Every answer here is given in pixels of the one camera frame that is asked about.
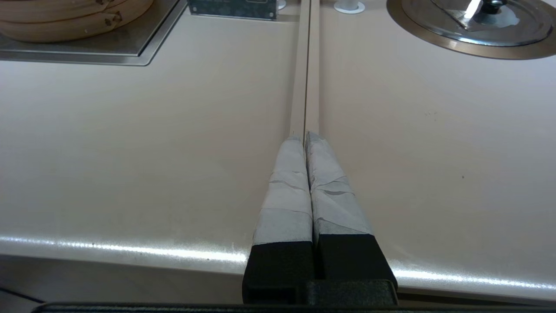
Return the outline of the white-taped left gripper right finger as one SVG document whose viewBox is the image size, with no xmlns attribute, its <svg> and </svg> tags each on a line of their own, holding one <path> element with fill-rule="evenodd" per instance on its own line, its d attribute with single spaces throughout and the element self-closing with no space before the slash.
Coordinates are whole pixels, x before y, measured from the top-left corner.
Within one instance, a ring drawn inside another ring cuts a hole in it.
<svg viewBox="0 0 556 313">
<path fill-rule="evenodd" d="M 328 141 L 309 132 L 314 304 L 396 304 L 397 279 Z"/>
</svg>

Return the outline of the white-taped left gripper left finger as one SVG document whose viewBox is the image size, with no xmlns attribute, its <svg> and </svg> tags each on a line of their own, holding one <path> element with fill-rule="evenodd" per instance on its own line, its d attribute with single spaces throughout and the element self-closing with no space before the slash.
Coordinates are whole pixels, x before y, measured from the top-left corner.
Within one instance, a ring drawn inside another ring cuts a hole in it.
<svg viewBox="0 0 556 313">
<path fill-rule="evenodd" d="M 277 154 L 242 281 L 245 304 L 300 304 L 314 279 L 313 215 L 299 137 Z"/>
</svg>

